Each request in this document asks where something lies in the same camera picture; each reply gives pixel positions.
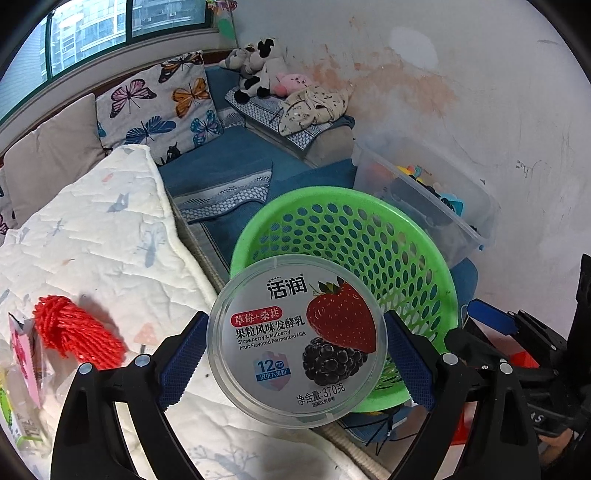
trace pink package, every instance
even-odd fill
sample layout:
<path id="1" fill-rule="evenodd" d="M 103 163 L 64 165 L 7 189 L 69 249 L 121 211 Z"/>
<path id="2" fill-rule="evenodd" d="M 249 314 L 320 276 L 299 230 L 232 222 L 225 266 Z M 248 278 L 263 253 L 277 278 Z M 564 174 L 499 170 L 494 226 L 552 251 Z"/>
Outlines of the pink package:
<path id="1" fill-rule="evenodd" d="M 38 408 L 41 408 L 41 398 L 39 396 L 39 387 L 37 385 L 33 356 L 31 353 L 31 335 L 33 329 L 30 327 L 32 326 L 32 322 L 30 322 L 29 328 L 25 328 L 25 326 L 20 324 L 11 314 L 9 314 L 8 321 L 10 323 L 12 351 L 17 357 L 18 364 L 21 367 L 22 376 L 25 379 L 25 384 L 27 385 L 27 390 L 33 403 Z"/>

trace strawberry image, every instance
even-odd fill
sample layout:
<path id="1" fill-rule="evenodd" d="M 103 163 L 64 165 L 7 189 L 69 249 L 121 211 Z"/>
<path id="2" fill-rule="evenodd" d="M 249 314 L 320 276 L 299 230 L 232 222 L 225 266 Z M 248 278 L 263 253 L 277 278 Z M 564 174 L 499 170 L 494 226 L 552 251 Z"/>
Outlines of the strawberry image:
<path id="1" fill-rule="evenodd" d="M 374 353 L 376 331 L 374 319 L 361 295 L 345 280 L 338 285 L 319 282 L 320 292 L 306 310 L 306 318 L 324 340 L 342 348 L 351 347 L 363 353 Z"/>

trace blue gripper pad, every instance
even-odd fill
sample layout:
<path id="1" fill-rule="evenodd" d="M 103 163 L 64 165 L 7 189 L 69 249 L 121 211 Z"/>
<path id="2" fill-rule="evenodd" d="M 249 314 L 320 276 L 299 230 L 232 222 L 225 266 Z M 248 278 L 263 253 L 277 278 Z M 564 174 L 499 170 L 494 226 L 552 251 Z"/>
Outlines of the blue gripper pad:
<path id="1" fill-rule="evenodd" d="M 472 300 L 468 304 L 466 311 L 471 318 L 484 323 L 503 335 L 514 335 L 517 333 L 517 325 L 509 314 L 494 308 L 482 300 Z"/>
<path id="2" fill-rule="evenodd" d="M 415 403 L 431 410 L 435 406 L 433 374 L 404 332 L 407 329 L 398 314 L 391 310 L 384 313 L 388 333 L 388 353 L 396 364 L 404 384 Z"/>
<path id="3" fill-rule="evenodd" d="M 207 321 L 202 313 L 160 374 L 158 405 L 162 411 L 178 403 L 207 346 Z"/>

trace red object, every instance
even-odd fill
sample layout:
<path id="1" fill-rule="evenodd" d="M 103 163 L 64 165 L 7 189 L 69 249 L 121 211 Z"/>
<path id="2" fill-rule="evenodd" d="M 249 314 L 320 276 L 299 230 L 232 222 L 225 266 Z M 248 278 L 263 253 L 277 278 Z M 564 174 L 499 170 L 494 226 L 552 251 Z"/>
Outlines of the red object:
<path id="1" fill-rule="evenodd" d="M 324 340 L 334 345 L 374 353 L 374 319 L 363 298 L 342 279 L 339 279 L 339 286 L 330 287 L 334 289 L 334 293 L 323 293 L 308 305 L 306 318 L 310 326 Z"/>
<path id="2" fill-rule="evenodd" d="M 519 353 L 515 353 L 509 357 L 511 360 L 511 364 L 515 365 L 516 367 L 524 367 L 524 368 L 539 368 L 538 362 L 534 360 L 534 358 L 527 353 L 525 350 Z"/>
<path id="3" fill-rule="evenodd" d="M 234 327 L 240 328 L 249 325 L 257 325 L 264 322 L 273 322 L 283 317 L 283 310 L 279 307 L 267 307 L 266 309 L 251 310 L 250 312 L 235 313 L 230 322 Z"/>
<path id="4" fill-rule="evenodd" d="M 470 433 L 469 426 L 466 426 L 466 419 L 464 410 L 460 415 L 460 421 L 457 423 L 456 432 L 453 434 L 452 445 L 463 445 L 468 441 L 468 434 Z"/>
<path id="5" fill-rule="evenodd" d="M 126 351 L 123 342 L 67 297 L 40 298 L 33 315 L 45 347 L 57 350 L 63 358 L 71 352 L 81 363 L 90 362 L 99 370 L 121 366 Z"/>

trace butterfly pillow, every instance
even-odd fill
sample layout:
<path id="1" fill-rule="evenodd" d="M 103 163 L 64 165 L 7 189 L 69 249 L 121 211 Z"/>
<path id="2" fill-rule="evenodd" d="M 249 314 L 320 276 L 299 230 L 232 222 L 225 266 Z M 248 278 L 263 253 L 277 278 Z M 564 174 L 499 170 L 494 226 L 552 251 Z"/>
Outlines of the butterfly pillow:
<path id="1" fill-rule="evenodd" d="M 8 195 L 8 185 L 6 183 L 4 168 L 0 168 L 0 245 L 4 243 L 8 229 L 16 227 L 17 220 Z"/>
<path id="2" fill-rule="evenodd" d="M 96 112 L 105 149 L 148 145 L 159 166 L 223 133 L 200 51 L 133 75 L 98 97 Z"/>

